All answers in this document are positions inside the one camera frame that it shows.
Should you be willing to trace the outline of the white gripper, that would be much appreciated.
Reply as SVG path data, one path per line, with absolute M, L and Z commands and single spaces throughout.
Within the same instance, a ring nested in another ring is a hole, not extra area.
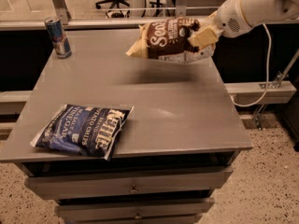
M 202 19 L 197 31 L 189 31 L 188 45 L 199 50 L 207 47 L 214 47 L 221 35 L 235 38 L 246 34 L 251 30 L 243 16 L 241 0 L 227 0 L 216 11 Z

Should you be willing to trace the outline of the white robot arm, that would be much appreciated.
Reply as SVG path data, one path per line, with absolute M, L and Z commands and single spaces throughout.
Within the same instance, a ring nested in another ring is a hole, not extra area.
M 235 38 L 263 23 L 285 21 L 298 14 L 299 0 L 226 0 L 188 40 L 193 47 L 204 49 L 221 35 Z

